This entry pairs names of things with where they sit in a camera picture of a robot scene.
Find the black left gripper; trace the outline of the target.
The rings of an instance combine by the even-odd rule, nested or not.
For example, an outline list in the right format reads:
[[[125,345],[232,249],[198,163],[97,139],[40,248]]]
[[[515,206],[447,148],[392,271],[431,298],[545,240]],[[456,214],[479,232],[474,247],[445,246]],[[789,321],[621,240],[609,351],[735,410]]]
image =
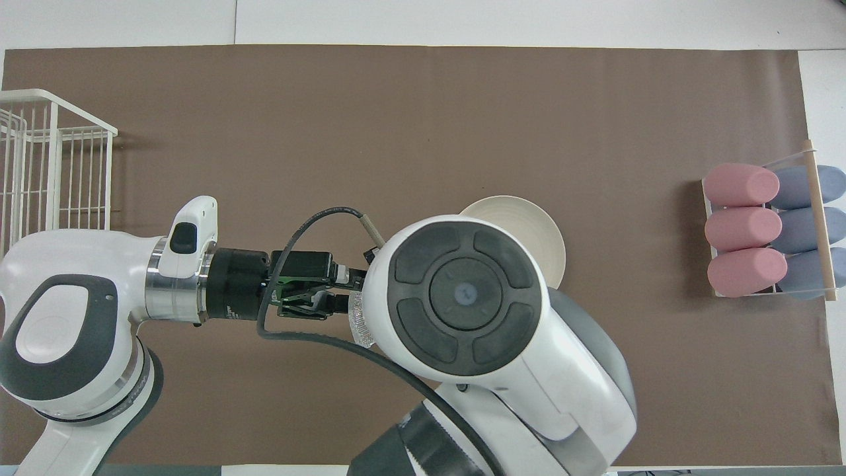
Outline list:
[[[270,256],[264,252],[217,248],[205,286],[208,317],[256,321],[270,265]]]

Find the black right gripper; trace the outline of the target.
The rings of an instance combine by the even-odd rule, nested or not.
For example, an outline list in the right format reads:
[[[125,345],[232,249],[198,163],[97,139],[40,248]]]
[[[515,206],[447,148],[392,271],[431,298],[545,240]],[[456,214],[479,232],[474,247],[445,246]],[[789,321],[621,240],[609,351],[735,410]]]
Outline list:
[[[364,259],[372,263],[379,247],[369,248]],[[323,321],[347,313],[350,296],[329,289],[361,290],[367,272],[337,263],[330,252],[290,252],[277,278],[278,316]]]

